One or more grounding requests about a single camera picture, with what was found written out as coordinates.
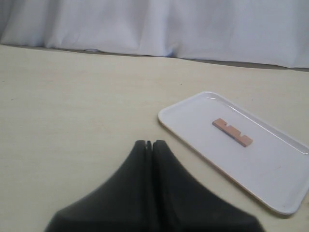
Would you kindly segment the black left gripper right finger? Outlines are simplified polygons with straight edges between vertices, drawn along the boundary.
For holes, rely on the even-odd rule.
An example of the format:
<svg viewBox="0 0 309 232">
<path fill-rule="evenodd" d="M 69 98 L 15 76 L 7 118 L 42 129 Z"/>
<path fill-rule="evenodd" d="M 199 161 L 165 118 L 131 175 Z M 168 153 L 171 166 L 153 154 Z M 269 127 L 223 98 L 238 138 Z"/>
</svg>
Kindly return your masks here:
<svg viewBox="0 0 309 232">
<path fill-rule="evenodd" d="M 259 220 L 198 182 L 163 140 L 153 143 L 151 178 L 161 232 L 262 232 Z"/>
</svg>

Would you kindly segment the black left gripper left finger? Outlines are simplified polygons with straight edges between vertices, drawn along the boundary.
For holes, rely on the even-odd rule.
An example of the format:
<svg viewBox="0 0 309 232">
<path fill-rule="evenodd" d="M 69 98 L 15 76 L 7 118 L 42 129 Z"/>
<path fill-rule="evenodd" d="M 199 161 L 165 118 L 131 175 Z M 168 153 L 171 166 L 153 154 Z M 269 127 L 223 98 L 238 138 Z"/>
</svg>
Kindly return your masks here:
<svg viewBox="0 0 309 232">
<path fill-rule="evenodd" d="M 47 232 L 147 232 L 147 159 L 151 142 L 136 141 L 101 186 L 55 213 Z"/>
</svg>

